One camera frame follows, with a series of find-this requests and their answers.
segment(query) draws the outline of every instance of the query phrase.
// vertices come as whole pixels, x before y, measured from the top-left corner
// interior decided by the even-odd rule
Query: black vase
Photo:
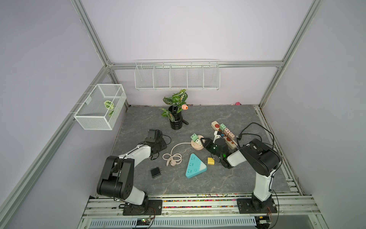
[[[169,111],[170,111],[170,113],[172,113],[172,115],[174,117],[174,122],[169,119],[170,127],[173,130],[179,130],[180,128],[182,128],[182,122],[183,122],[182,112],[179,112],[178,114],[174,114],[173,113],[173,106],[169,107]]]

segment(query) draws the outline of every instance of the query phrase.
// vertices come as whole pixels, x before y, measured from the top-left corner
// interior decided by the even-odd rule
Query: gray marble surface
[[[126,113],[121,130],[118,133],[112,155],[124,154],[143,141],[149,129],[158,129],[163,134],[172,138],[168,148],[160,152],[156,160],[145,159],[135,168],[134,185],[149,194],[196,194],[196,193],[251,193],[255,185],[255,171],[248,162],[239,164],[232,169],[224,168],[220,163],[207,165],[207,171],[186,178],[186,169],[191,153],[194,153],[203,162],[207,163],[210,153],[206,149],[196,151],[188,144],[177,146],[173,154],[180,153],[183,156],[181,164],[166,166],[167,161],[162,155],[170,153],[173,146],[182,142],[190,142],[193,133],[213,138],[214,130],[211,122],[224,123],[235,135],[251,122],[260,123],[260,120],[252,105],[241,106],[190,106],[183,111],[183,118],[189,125],[183,124],[180,130],[170,128],[166,117],[161,116],[159,107],[130,107]],[[249,133],[262,136],[264,142],[269,142],[263,129],[257,125],[251,125]],[[240,144],[248,143],[255,136],[244,135]],[[152,178],[150,170],[159,167],[161,175]],[[279,169],[274,177],[272,188],[276,192],[289,192],[282,170]]]

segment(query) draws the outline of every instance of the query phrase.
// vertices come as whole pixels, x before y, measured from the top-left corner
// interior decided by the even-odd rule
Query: green plug
[[[220,128],[219,128],[219,130],[220,131],[224,131],[224,129],[226,128],[226,126],[222,123],[221,125],[220,125]]]
[[[192,139],[193,141],[196,141],[196,140],[198,139],[197,134],[193,134],[193,135],[191,136],[191,139]]]

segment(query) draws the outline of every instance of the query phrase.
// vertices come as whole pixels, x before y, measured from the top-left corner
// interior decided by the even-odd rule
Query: white mesh basket
[[[135,86],[147,90],[208,90],[220,88],[219,64],[137,65]]]
[[[112,130],[125,100],[122,84],[97,84],[74,118],[84,130]]]

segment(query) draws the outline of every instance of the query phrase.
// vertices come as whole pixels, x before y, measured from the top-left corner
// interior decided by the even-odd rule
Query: wire basket
[[[84,130],[112,130],[125,100],[122,84],[97,84],[74,118]]]
[[[139,64],[135,68],[138,90],[209,90],[220,88],[219,63]]]

